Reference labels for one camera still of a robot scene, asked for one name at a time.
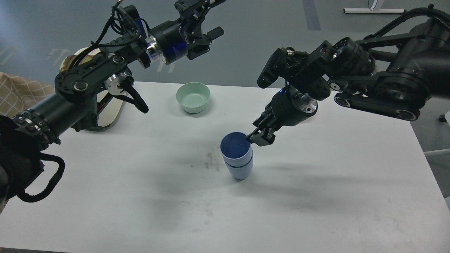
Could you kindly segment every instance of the white desk leg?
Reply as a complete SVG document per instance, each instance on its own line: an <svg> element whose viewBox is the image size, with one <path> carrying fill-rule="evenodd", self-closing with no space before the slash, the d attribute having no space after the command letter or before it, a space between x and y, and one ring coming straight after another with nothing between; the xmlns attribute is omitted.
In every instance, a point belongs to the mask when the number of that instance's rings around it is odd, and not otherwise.
<svg viewBox="0 0 450 253"><path fill-rule="evenodd" d="M375 0L368 8L344 8L344 13L378 13L378 14L402 14L405 9L382 9L384 0Z"/></svg>

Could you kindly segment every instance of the cup rim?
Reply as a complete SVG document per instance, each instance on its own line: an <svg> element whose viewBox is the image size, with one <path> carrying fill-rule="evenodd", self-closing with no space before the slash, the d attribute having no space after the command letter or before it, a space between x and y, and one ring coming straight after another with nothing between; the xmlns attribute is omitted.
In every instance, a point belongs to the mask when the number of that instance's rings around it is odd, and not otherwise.
<svg viewBox="0 0 450 253"><path fill-rule="evenodd" d="M244 133L244 132L239 132L239 131L229 132L228 134L226 134L226 135L222 138L222 140L220 141L220 144L222 144L222 141L223 141L223 139L224 139L225 137L227 137L229 134L232 134L232 133L241 133L241 134L244 134L245 136L247 136L247 134ZM248 147L247 152L246 152L243 156L238 157L238 158L229 158L228 156L224 155L224 153L222 152L222 149L220 148L220 146L219 146L219 149L220 149L220 153L222 154L222 156L223 156L223 157L226 157L226 158L229 159L229 160L238 160L238 159L241 159L242 157L246 156L246 155L248 154L248 152L250 152L250 151L252 151L252 158L253 158L253 149L252 149L252 144L251 144L251 143L250 143L250 146Z"/></svg>

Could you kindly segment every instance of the black strap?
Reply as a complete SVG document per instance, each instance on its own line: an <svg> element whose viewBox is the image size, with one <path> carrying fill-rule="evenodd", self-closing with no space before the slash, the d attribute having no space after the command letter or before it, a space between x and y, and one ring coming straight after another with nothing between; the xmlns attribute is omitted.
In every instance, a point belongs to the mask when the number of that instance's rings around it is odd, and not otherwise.
<svg viewBox="0 0 450 253"><path fill-rule="evenodd" d="M43 200L45 197L47 197L53 191L53 189L55 188L55 186L57 185L57 183L63 176L64 168L66 167L66 164L64 163L64 160L61 157L51 155L51 154L39 153L39 159L43 160L43 161L51 161L51 162L57 163L58 169L57 169L56 173L53 175L53 177L50 179L46 188L41 193L38 193L36 195L29 195L28 193L25 192L25 190L22 190L21 192L19 192L17 194L17 196L19 197L19 199L21 199L24 202L34 203L34 202Z"/></svg>

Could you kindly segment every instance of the cup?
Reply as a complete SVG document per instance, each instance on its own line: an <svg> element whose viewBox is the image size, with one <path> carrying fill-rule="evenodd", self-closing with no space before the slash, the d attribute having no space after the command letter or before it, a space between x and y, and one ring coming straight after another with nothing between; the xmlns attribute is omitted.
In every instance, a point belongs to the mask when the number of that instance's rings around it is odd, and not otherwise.
<svg viewBox="0 0 450 253"><path fill-rule="evenodd" d="M230 173L239 180L246 179L253 168L252 144L245 140L246 134L231 132L220 142L220 152Z"/></svg>
<svg viewBox="0 0 450 253"><path fill-rule="evenodd" d="M176 92L176 100L181 108L188 113L199 113L208 104L211 92L208 87L199 82L189 82Z"/></svg>

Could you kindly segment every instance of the screw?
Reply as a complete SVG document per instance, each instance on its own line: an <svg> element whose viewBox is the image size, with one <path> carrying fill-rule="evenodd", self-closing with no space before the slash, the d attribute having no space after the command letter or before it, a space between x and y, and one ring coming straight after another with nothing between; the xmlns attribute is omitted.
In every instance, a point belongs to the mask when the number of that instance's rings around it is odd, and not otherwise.
<svg viewBox="0 0 450 253"><path fill-rule="evenodd" d="M83 81L77 81L73 84L73 88L77 91L84 91L87 89L87 83Z"/></svg>
<svg viewBox="0 0 450 253"><path fill-rule="evenodd" d="M123 62L125 61L125 59L124 59L123 57L120 57L120 56L115 55L115 56L112 58L112 61L115 62L115 63L123 63Z"/></svg>
<svg viewBox="0 0 450 253"><path fill-rule="evenodd" d="M335 83L335 82L330 83L330 87L331 87L333 90L340 90L340 89L341 89L341 87L340 87L337 83Z"/></svg>

